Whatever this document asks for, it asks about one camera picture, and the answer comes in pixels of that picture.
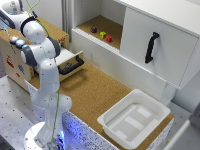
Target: white plastic bin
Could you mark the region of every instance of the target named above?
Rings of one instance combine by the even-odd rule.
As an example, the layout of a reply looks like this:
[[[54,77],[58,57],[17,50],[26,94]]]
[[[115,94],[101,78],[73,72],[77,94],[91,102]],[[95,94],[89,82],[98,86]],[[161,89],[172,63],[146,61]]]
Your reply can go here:
[[[133,90],[98,118],[105,133],[126,149],[136,149],[169,115],[170,109]]]

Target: drawer knob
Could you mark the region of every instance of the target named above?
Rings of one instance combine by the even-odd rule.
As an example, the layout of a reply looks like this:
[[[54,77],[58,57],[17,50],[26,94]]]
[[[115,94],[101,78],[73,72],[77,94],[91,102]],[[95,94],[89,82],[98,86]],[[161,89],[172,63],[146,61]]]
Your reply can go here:
[[[153,57],[151,56],[152,51],[153,51],[153,46],[154,46],[154,40],[157,39],[158,37],[160,37],[160,35],[156,32],[153,33],[153,36],[151,37],[150,41],[149,41],[149,45],[148,45],[148,49],[147,49],[147,54],[145,57],[145,63],[148,64],[153,60]]]
[[[84,64],[84,61],[79,56],[76,56],[76,61],[78,62],[77,64],[75,64],[73,66],[70,66],[70,67],[68,67],[66,69],[61,69],[58,66],[59,73],[61,75],[69,74],[70,72],[74,71],[75,69],[77,69],[78,67],[80,67],[80,66],[82,66]]]

